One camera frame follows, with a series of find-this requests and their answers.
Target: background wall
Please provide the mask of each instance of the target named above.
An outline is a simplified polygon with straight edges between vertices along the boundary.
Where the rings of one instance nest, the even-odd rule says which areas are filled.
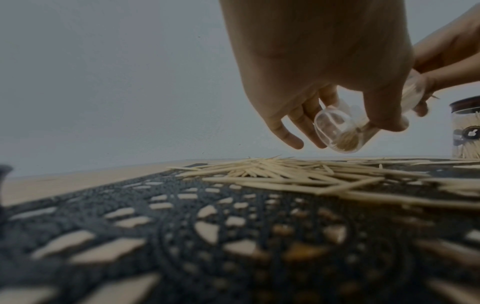
[[[476,2],[406,0],[412,41]],[[243,93],[217,1],[2,0],[0,38],[0,162],[15,176],[336,155],[310,143],[295,151],[270,134]],[[448,156],[448,104],[473,95],[479,84],[439,93],[426,118],[356,156]]]

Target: black placemat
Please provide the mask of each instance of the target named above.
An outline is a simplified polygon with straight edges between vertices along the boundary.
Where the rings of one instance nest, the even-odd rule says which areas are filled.
[[[448,165],[384,167],[429,171],[440,177],[478,177],[477,170]],[[152,174],[5,208],[0,290],[51,286],[56,293],[49,303],[77,303],[111,282],[154,273],[159,279],[145,291],[142,303],[446,303],[428,287],[429,280],[480,286],[478,265],[467,266],[415,246],[418,239],[440,238],[480,250],[480,243],[465,238],[480,230],[475,212],[405,209],[333,197],[232,189],[229,184],[198,178],[180,180],[177,173]],[[368,189],[475,200],[406,181]],[[179,194],[196,194],[197,198],[179,198]],[[152,201],[161,195],[165,199]],[[226,198],[232,198],[231,203],[219,203]],[[164,205],[152,208],[151,204],[159,203]],[[198,219],[198,212],[209,205],[215,212]],[[127,214],[130,209],[124,208],[130,207],[134,212]],[[119,209],[127,211],[105,217]],[[139,216],[149,222],[133,228],[116,226]],[[227,226],[231,216],[243,218],[244,223]],[[399,220],[402,218],[418,221]],[[216,244],[209,244],[196,232],[199,220],[218,227]],[[274,226],[288,227],[289,233],[275,234]],[[342,226],[346,228],[343,242],[336,244],[326,237],[326,228]],[[48,242],[75,231],[88,231],[94,238],[33,258]],[[79,253],[122,238],[144,243],[114,261],[71,262]],[[239,240],[255,242],[263,255],[241,256],[225,250],[225,244]],[[319,257],[314,254],[315,258],[289,262],[285,254],[294,243],[326,251]]]

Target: hand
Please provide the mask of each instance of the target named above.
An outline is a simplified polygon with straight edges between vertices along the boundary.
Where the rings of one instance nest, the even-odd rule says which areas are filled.
[[[438,90],[480,81],[480,4],[414,47],[414,69],[425,79],[425,96],[414,109],[425,116]]]
[[[319,148],[313,119],[338,100],[337,85],[363,92],[377,127],[403,131],[400,100],[413,65],[403,0],[220,0],[246,95],[269,129],[295,149]]]

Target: black lid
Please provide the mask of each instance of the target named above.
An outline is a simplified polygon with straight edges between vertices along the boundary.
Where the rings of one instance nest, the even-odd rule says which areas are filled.
[[[455,101],[454,103],[450,104],[451,112],[454,113],[456,111],[467,110],[472,108],[480,107],[480,96],[470,97],[466,99],[462,99],[459,101]]]

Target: transparent plastic tube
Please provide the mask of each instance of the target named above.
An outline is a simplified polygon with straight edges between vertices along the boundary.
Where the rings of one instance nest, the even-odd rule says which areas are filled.
[[[425,85],[420,74],[411,70],[401,97],[401,111],[413,109],[424,96]],[[360,150],[378,131],[359,107],[350,107],[344,101],[321,110],[314,119],[316,133],[333,150],[354,153]]]

